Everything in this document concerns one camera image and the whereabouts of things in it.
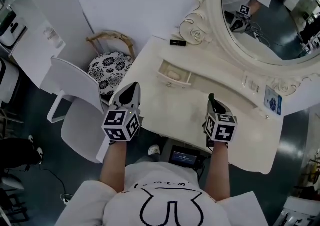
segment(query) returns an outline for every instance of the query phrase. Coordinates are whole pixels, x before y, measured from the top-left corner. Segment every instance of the screen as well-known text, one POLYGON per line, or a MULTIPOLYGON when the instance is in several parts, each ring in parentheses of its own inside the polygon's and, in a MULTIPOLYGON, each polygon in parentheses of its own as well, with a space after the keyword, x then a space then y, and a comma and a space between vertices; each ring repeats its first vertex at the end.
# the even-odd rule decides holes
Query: screen
POLYGON ((171 159, 181 163, 194 164, 197 160, 197 156, 174 151, 171 159))

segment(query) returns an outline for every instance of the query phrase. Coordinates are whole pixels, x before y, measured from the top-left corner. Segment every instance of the ornate mirror frame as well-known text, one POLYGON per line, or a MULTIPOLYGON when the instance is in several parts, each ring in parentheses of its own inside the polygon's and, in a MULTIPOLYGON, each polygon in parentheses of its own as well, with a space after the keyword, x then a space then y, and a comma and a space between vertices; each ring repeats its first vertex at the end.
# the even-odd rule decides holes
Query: ornate mirror frame
POLYGON ((236 66, 269 77, 284 96, 294 93, 304 79, 320 76, 319 51, 289 61, 258 60, 259 55, 247 50, 227 28, 222 0, 196 0, 196 8, 181 23, 179 34, 191 44, 218 48, 236 66))

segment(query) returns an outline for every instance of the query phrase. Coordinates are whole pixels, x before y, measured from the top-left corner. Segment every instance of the cable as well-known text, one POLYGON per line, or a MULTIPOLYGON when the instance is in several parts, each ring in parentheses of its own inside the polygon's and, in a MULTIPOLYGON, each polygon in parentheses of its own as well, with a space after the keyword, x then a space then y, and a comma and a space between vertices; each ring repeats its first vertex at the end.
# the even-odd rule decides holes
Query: cable
MULTIPOLYGON (((18 170, 18 169, 10 169, 10 168, 6 168, 6 169, 8 170, 7 173, 9 173, 10 171, 27 172, 27 170, 22 171, 22 170, 18 170)), ((54 172, 52 172, 51 170, 49 170, 49 169, 41 169, 41 165, 39 165, 39 170, 40 171, 49 171, 55 178, 57 178, 61 182, 61 184, 62 184, 62 186, 64 188, 64 192, 60 195, 60 199, 66 204, 66 202, 61 198, 61 196, 64 195, 66 197, 66 196, 73 196, 73 195, 67 194, 64 182, 54 172)))
POLYGON ((65 184, 64 184, 64 182, 63 182, 58 176, 56 176, 55 173, 53 173, 53 172, 52 172, 51 170, 49 170, 49 169, 41 169, 41 165, 39 165, 39 170, 40 170, 40 171, 49 171, 54 177, 56 177, 56 178, 61 182, 62 186, 64 187, 64 196, 67 195, 67 191, 65 190, 65 184))
POLYGON ((265 45, 267 45, 268 47, 271 46, 271 45, 270 45, 270 42, 272 42, 272 43, 274 43, 274 44, 276 44, 276 45, 279 45, 279 46, 292 48, 292 46, 290 46, 289 44, 288 44, 288 45, 283 45, 283 44, 279 44, 279 43, 271 40, 270 37, 268 37, 267 35, 265 35, 265 34, 262 32, 262 28, 261 28, 261 26, 260 26, 257 22, 252 21, 252 22, 251 22, 251 27, 250 27, 248 30, 246 30, 246 32, 247 32, 247 31, 252 31, 252 33, 258 34, 258 35, 259 35, 259 38, 265 39, 265 40, 268 42, 268 44, 265 44, 265 45))
POLYGON ((205 168, 206 168, 205 164, 202 164, 202 172, 200 174, 200 177, 198 178, 198 181, 200 181, 200 179, 201 179, 201 177, 202 177, 202 175, 203 175, 203 173, 205 171, 205 168))

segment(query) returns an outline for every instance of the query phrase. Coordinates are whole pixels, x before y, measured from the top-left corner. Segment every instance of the black and white floral cushion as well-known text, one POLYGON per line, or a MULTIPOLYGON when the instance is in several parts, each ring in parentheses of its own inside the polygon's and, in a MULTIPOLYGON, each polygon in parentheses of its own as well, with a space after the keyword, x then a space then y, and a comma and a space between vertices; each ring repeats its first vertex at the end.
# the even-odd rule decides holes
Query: black and white floral cushion
POLYGON ((125 53, 103 53, 92 60, 87 72, 98 81, 101 96, 109 101, 132 63, 125 53))

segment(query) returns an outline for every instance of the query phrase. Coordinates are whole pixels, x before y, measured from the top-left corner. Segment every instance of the chair leg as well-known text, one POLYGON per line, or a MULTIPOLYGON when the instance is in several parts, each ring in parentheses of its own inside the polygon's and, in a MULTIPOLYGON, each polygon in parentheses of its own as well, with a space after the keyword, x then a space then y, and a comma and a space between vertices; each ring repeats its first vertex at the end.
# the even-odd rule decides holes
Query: chair leg
POLYGON ((13 207, 19 207, 20 202, 19 202, 19 199, 16 194, 12 194, 8 197, 9 197, 9 199, 14 199, 15 205, 13 205, 13 207))
POLYGON ((11 115, 14 115, 14 116, 18 116, 18 114, 13 113, 13 112, 9 112, 9 111, 7 111, 7 113, 8 113, 8 114, 11 114, 11 115))
POLYGON ((20 214, 22 213, 24 215, 24 219, 19 219, 19 220, 10 220, 11 223, 19 223, 19 222, 26 222, 26 221, 29 221, 29 216, 27 215, 27 209, 24 207, 24 208, 21 208, 17 211, 14 211, 14 212, 11 212, 11 213, 8 213, 7 216, 12 216, 12 215, 17 215, 17 214, 20 214))
POLYGON ((20 124, 24 124, 25 122, 19 120, 19 119, 15 119, 15 118, 12 118, 12 117, 6 117, 7 120, 9 121, 13 121, 13 122, 16 122, 16 123, 20 123, 20 124))
POLYGON ((8 127, 8 120, 4 119, 3 120, 3 126, 2 126, 2 137, 5 138, 6 137, 6 130, 8 127))
POLYGON ((316 160, 313 160, 313 159, 310 159, 309 161, 314 162, 314 163, 317 163, 317 164, 320 164, 319 161, 316 161, 316 160))
POLYGON ((26 202, 14 204, 13 207, 22 207, 24 204, 26 204, 26 202))

